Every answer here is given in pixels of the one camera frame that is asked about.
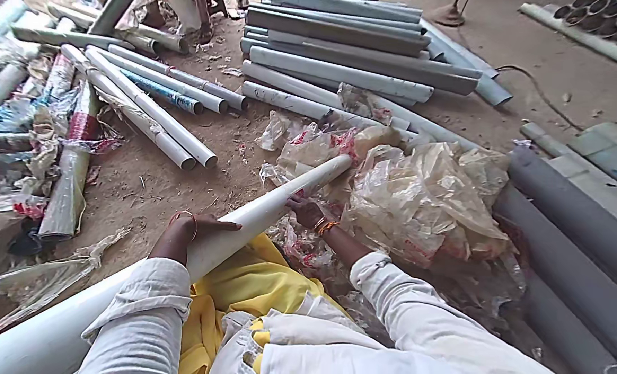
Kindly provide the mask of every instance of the dusty ground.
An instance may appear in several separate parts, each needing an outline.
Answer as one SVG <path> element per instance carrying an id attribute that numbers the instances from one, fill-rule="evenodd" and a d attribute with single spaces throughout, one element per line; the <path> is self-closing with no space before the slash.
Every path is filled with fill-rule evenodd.
<path id="1" fill-rule="evenodd" d="M 447 0 L 406 0 L 429 11 Z M 581 47 L 569 39 L 517 12 L 522 0 L 472 0 L 467 6 L 467 23 L 460 30 L 448 29 L 453 39 L 482 56 L 492 66 L 514 64 L 531 72 L 554 104 L 581 126 L 604 121 L 617 122 L 617 63 Z M 164 54 L 162 60 L 181 70 L 236 90 L 244 77 L 219 72 L 219 65 L 239 67 L 243 60 L 238 40 L 243 20 L 217 18 L 214 48 L 191 56 Z M 220 59 L 210 61 L 209 56 Z M 518 72 L 503 72 L 497 79 L 514 98 L 496 110 L 478 96 L 459 97 L 436 92 L 415 111 L 483 146 L 499 151 L 513 147 L 512 139 L 528 118 L 554 136 L 567 140 L 575 131 L 547 107 L 530 81 Z M 563 95 L 571 94 L 569 103 Z M 133 231 L 105 252 L 103 266 L 87 282 L 72 287 L 76 292 L 143 258 L 177 210 L 212 213 L 228 211 L 264 193 L 257 173 L 275 152 L 258 148 L 254 139 L 268 121 L 270 106 L 253 103 L 247 113 L 218 115 L 204 111 L 189 115 L 174 108 L 169 112 L 219 157 L 219 166 L 201 166 L 181 171 L 146 137 L 127 131 L 129 142 L 104 157 L 92 158 L 102 167 L 95 186 L 86 189 L 88 203 L 82 233 L 60 246 L 59 254 L 95 243 L 120 227 Z M 245 144 L 245 155 L 238 151 Z"/>

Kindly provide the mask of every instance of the gold bangle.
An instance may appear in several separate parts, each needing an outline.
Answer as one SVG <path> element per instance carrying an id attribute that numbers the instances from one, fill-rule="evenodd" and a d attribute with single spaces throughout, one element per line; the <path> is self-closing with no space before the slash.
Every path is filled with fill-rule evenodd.
<path id="1" fill-rule="evenodd" d="M 322 216 L 322 218 L 320 218 L 320 220 L 318 221 L 318 223 L 317 223 L 317 224 L 315 224 L 315 226 L 313 226 L 313 231 L 317 230 L 317 229 L 320 227 L 320 225 L 322 224 L 322 222 L 324 222 L 324 220 L 325 220 L 325 219 L 326 219 L 326 218 L 325 218 L 324 216 Z"/>
<path id="2" fill-rule="evenodd" d="M 340 225 L 340 224 L 341 224 L 340 222 L 335 222 L 335 221 L 328 222 L 326 225 L 322 226 L 322 228 L 318 231 L 318 235 L 322 236 L 322 234 L 324 234 L 325 231 L 329 230 L 335 225 Z"/>

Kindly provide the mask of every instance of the white fabric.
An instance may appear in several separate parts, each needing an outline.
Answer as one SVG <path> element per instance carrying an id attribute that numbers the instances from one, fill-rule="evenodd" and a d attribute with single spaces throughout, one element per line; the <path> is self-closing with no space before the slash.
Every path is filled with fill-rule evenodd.
<path id="1" fill-rule="evenodd" d="M 179 263 L 154 260 L 138 268 L 84 332 L 85 338 L 97 338 L 80 373 L 177 372 L 190 281 Z M 261 374 L 550 373 L 449 307 L 431 285 L 408 276 L 382 253 L 357 261 L 350 281 L 373 304 L 397 349 L 363 334 L 323 298 L 307 295 L 297 313 L 271 310 L 263 317 L 271 337 L 264 350 L 249 329 L 252 315 L 226 315 L 225 338 L 210 374 L 251 374 L 260 353 Z"/>

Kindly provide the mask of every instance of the orange thread bracelet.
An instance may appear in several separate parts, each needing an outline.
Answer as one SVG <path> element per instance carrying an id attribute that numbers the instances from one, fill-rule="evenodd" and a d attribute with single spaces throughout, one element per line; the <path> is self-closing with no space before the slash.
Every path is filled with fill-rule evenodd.
<path id="1" fill-rule="evenodd" d="M 330 228 L 334 227 L 335 225 L 340 225 L 340 222 L 335 222 L 335 221 L 331 221 L 328 222 L 326 225 L 322 226 L 319 231 L 318 231 L 318 235 L 322 236 L 322 234 L 324 234 L 325 231 L 329 230 Z"/>
<path id="2" fill-rule="evenodd" d="M 190 213 L 188 210 L 182 210 L 180 212 L 174 213 L 172 217 L 170 218 L 170 223 L 167 224 L 167 227 L 170 227 L 172 222 L 174 222 L 177 218 L 179 218 L 182 213 L 188 213 L 191 215 L 191 218 L 193 218 L 193 223 L 195 224 L 195 232 L 193 233 L 193 239 L 191 239 L 191 242 L 192 242 L 195 240 L 195 237 L 197 236 L 197 220 L 195 219 L 195 215 L 193 213 Z"/>

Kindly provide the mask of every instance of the yellow garment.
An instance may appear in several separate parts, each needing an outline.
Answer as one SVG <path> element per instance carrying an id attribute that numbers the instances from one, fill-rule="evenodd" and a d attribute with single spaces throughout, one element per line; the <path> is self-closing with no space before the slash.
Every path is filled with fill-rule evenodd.
<path id="1" fill-rule="evenodd" d="M 261 317 L 271 308 L 294 313 L 307 291 L 316 297 L 324 296 L 346 314 L 324 292 L 320 281 L 290 269 L 265 234 L 256 236 L 248 247 L 192 286 L 191 313 L 181 335 L 179 374 L 209 372 L 223 338 L 221 319 L 225 313 L 246 311 Z"/>

